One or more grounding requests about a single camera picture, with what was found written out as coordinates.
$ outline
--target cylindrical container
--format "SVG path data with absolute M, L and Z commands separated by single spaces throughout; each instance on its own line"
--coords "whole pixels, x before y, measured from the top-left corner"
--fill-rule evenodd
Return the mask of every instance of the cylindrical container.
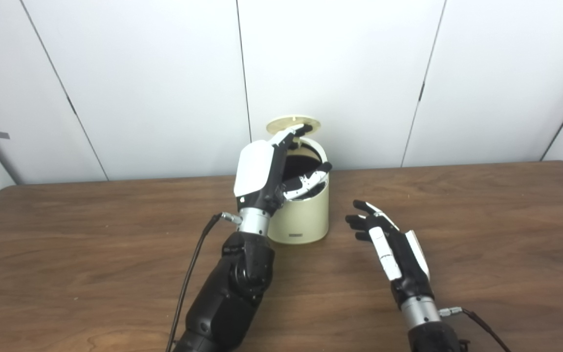
M 325 151 L 314 140 L 301 137 L 295 139 L 295 142 L 299 142 L 300 146 L 288 151 L 283 180 L 306 174 L 327 161 Z M 268 237 L 279 243 L 302 244 L 320 240 L 328 230 L 329 174 L 310 192 L 286 201 L 275 212 L 268 227 Z

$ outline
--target prosthetic hand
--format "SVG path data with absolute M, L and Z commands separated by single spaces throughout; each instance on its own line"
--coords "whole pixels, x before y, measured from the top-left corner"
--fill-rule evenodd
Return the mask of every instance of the prosthetic hand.
M 465 352 L 467 342 L 459 341 L 455 330 L 440 319 L 429 285 L 429 268 L 413 230 L 405 234 L 370 203 L 354 200 L 353 207 L 368 216 L 347 216 L 355 238 L 371 241 L 390 281 L 395 302 L 403 313 L 413 352 Z
M 298 146 L 293 139 L 311 129 L 304 124 L 289 127 L 240 153 L 234 184 L 239 215 L 221 214 L 237 231 L 225 241 L 221 259 L 190 307 L 175 352 L 228 352 L 242 343 L 273 278 L 275 252 L 266 239 L 271 216 L 331 170 L 326 162 L 304 176 L 282 180 L 288 149 Z

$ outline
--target small label on wall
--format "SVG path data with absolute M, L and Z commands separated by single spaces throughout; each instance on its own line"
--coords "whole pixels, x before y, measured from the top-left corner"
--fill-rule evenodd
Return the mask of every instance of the small label on wall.
M 0 138 L 10 139 L 10 135 L 7 132 L 0 132 Z

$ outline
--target cable connector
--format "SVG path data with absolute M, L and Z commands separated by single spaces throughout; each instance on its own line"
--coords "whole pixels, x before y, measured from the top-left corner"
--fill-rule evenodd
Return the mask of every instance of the cable connector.
M 230 214 L 228 212 L 222 212 L 221 218 L 223 218 L 224 220 L 227 220 L 229 222 L 235 223 L 236 225 L 241 225 L 241 223 L 242 223 L 242 218 L 240 216 L 236 216 L 236 215 Z
M 438 314 L 440 314 L 440 318 L 446 318 L 447 316 L 451 315 L 458 315 L 463 312 L 462 307 L 450 307 L 450 308 L 442 308 L 438 310 Z

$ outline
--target black forearm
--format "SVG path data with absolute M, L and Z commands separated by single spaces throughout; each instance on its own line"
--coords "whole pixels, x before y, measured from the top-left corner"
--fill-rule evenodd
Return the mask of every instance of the black forearm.
M 186 314 L 175 352 L 230 352 L 242 343 L 272 280 L 275 252 L 263 236 L 234 232 Z
M 460 352 L 455 330 L 443 321 L 418 325 L 409 330 L 407 337 L 412 352 Z

